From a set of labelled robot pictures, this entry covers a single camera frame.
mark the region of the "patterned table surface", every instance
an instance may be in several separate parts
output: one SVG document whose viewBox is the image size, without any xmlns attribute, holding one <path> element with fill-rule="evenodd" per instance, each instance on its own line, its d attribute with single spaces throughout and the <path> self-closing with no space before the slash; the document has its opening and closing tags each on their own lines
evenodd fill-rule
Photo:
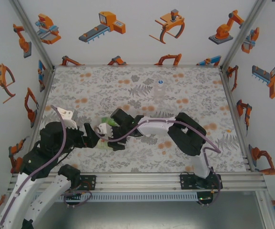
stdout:
<svg viewBox="0 0 275 229">
<path fill-rule="evenodd" d="M 153 100 L 154 81 L 166 85 L 161 102 Z M 172 117 L 184 112 L 207 130 L 207 137 L 222 153 L 208 151 L 209 163 L 218 172 L 245 171 L 238 138 L 229 111 L 219 69 L 187 67 L 58 67 L 40 129 L 58 121 L 50 105 L 77 110 L 77 125 L 92 127 L 117 108 L 135 117 Z M 129 137 L 126 149 L 75 149 L 61 164 L 83 172 L 182 172 L 193 171 L 189 156 L 169 136 Z"/>
</svg>

